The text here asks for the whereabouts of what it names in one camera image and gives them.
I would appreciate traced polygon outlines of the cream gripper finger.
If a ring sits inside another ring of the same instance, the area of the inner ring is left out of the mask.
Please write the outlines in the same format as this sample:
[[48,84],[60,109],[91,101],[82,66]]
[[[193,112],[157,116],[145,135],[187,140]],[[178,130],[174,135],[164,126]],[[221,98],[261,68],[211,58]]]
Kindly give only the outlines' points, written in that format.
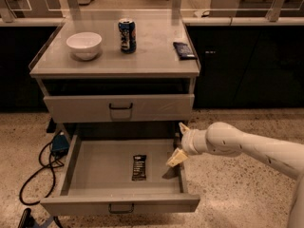
[[182,149],[176,148],[171,157],[167,160],[166,164],[170,167],[175,167],[187,159],[187,153]]
[[190,128],[185,125],[184,123],[179,123],[179,127],[180,127],[180,132],[182,135],[184,135],[187,131],[190,130]]

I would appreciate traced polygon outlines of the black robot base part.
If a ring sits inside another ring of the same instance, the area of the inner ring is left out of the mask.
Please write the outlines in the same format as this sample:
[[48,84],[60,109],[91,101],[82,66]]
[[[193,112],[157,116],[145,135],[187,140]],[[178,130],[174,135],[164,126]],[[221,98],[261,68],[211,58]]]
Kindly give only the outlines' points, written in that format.
[[39,225],[31,215],[31,209],[26,208],[22,213],[17,228],[48,228],[52,222],[56,224],[57,228],[64,228],[57,217],[50,218],[44,224]]

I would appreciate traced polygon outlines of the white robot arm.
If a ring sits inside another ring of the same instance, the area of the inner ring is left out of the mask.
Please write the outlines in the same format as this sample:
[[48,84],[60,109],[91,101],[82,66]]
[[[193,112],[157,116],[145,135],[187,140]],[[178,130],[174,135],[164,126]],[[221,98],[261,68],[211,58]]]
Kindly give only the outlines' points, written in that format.
[[296,180],[287,228],[304,228],[304,145],[242,132],[234,126],[217,122],[206,130],[191,129],[179,123],[181,147],[168,159],[174,167],[190,156],[209,153],[232,155],[244,153],[278,172]]

